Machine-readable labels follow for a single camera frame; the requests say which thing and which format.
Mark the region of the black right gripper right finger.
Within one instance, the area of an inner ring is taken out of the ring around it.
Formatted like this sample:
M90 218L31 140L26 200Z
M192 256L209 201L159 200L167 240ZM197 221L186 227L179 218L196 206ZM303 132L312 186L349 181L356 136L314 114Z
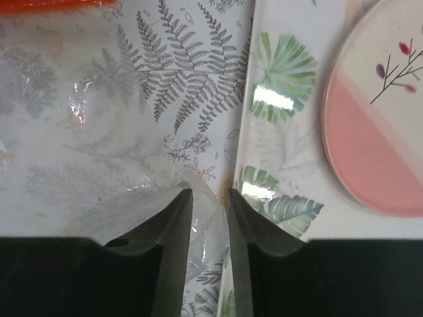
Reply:
M238 316L421 316L422 241L303 242L229 191Z

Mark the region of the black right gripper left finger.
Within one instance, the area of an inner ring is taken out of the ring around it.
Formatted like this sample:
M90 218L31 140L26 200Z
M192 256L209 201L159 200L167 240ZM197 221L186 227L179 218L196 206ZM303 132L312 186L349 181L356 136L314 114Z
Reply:
M82 237L3 237L2 316L179 316L192 190L105 245Z

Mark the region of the clear zip top bag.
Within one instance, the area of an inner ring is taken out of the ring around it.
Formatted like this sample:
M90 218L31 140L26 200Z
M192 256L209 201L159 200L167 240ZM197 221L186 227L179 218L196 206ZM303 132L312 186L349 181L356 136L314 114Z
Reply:
M194 194L185 295L216 299L227 232L169 161L108 7L1 17L1 234L105 243Z

